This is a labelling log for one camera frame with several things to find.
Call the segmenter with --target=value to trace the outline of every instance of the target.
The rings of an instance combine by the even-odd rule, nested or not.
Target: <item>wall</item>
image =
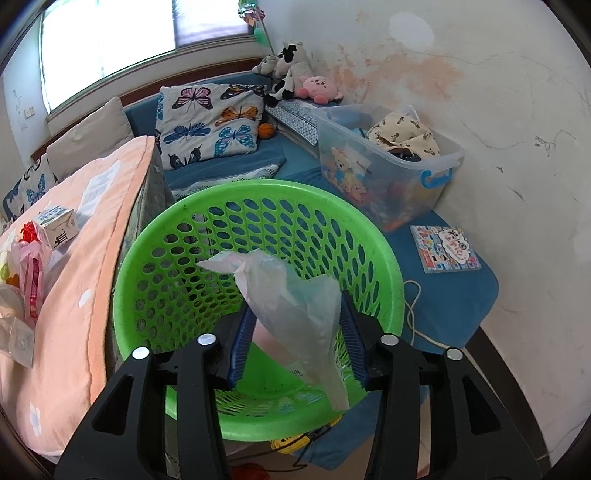
[[[348,102],[412,103],[467,151],[437,211],[501,285],[483,328],[556,461],[591,410],[591,70],[539,0],[261,0]]]
[[[31,154],[50,136],[41,91],[40,25],[39,20],[27,32],[2,73],[12,134],[22,163],[27,166],[30,165]],[[23,110],[30,106],[35,109],[35,115],[25,119]]]
[[[14,186],[23,171],[24,167],[12,136],[4,101],[4,83],[0,77],[0,201],[8,189]]]

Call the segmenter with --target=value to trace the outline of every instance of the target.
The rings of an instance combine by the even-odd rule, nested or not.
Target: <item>plastic bag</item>
[[[321,383],[333,410],[349,409],[335,346],[341,292],[334,277],[303,280],[291,265],[261,250],[225,251],[197,265],[234,274],[258,318],[253,341],[309,385]]]

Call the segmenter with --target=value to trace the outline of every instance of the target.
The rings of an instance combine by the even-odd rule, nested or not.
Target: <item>white cord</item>
[[[423,332],[420,332],[419,330],[417,330],[414,326],[414,306],[417,304],[418,302],[418,298],[421,296],[421,291],[422,291],[422,287],[421,284],[417,281],[414,280],[407,280],[406,282],[404,282],[402,284],[402,287],[404,288],[404,286],[407,283],[412,283],[413,285],[416,285],[418,287],[418,291],[417,291],[417,295],[414,297],[414,300],[411,304],[409,304],[406,300],[406,295],[404,296],[404,304],[406,305],[406,307],[408,308],[408,313],[407,313],[407,325],[408,327],[411,329],[413,335],[411,337],[410,340],[410,345],[414,346],[414,338],[416,335],[418,335],[419,337],[424,338],[427,342],[432,343],[435,346],[438,346],[440,348],[443,349],[447,349],[447,348],[451,348],[449,345],[445,345],[444,343],[440,343],[436,340],[433,340],[431,337],[428,337],[427,335],[425,335]]]

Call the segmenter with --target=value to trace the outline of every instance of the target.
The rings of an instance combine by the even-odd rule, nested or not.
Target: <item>butterfly pattern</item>
[[[209,98],[212,91],[207,87],[189,87],[184,88],[181,90],[180,97],[177,98],[177,101],[173,103],[173,109],[181,108],[182,106],[189,104],[187,107],[187,112],[193,105],[193,109],[195,113],[197,112],[197,108],[195,107],[195,103],[198,103],[203,108],[207,110],[211,110],[213,108],[212,100]]]
[[[176,154],[169,155],[169,158],[170,166],[173,168],[173,170],[178,170],[179,168],[185,167],[191,163],[197,163],[199,160],[201,160],[201,145],[191,151],[189,160],[187,160],[187,157],[185,157],[184,161],[181,161]]]
[[[230,84],[229,88],[220,95],[220,100],[228,100],[245,92],[253,92],[259,97],[265,96],[265,88],[263,85],[237,85]]]
[[[160,92],[156,100],[156,118],[162,120],[164,117],[164,94]]]
[[[238,130],[232,127],[223,128],[219,134],[219,140],[216,142],[214,157],[221,157],[234,140],[238,140],[246,148],[255,148],[256,145],[252,139],[251,127],[242,125]]]
[[[180,138],[188,140],[189,137],[203,137],[207,135],[211,130],[212,129],[206,127],[204,123],[199,123],[195,125],[189,124],[188,127],[179,125],[178,127],[174,127],[173,133],[171,133],[170,135],[166,135],[163,141],[166,144],[170,144],[176,140],[179,140]]]
[[[220,120],[216,122],[216,127],[225,124],[226,122],[231,122],[232,120],[237,120],[239,118],[248,118],[253,122],[256,122],[256,116],[258,115],[258,108],[255,106],[246,107],[244,110],[240,107],[239,111],[233,106],[229,106],[222,111],[222,116]]]
[[[33,205],[37,201],[41,199],[45,195],[45,174],[41,174],[39,177],[39,184],[37,186],[37,191],[27,189],[27,198],[29,199],[29,203]]]

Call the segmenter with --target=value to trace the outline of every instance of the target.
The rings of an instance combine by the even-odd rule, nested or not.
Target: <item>metal screw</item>
[[[464,358],[464,354],[462,353],[462,351],[458,350],[457,348],[450,348],[446,352],[446,355],[450,360],[461,360],[462,358]]]
[[[398,345],[399,338],[396,335],[392,335],[392,333],[385,333],[382,335],[382,338],[380,338],[380,341],[384,345],[394,346]]]
[[[137,347],[131,354],[136,360],[146,358],[150,354],[150,349],[144,346]]]
[[[216,341],[216,336],[212,333],[204,333],[203,335],[199,335],[197,341],[199,342],[199,345],[211,345],[213,342]]]

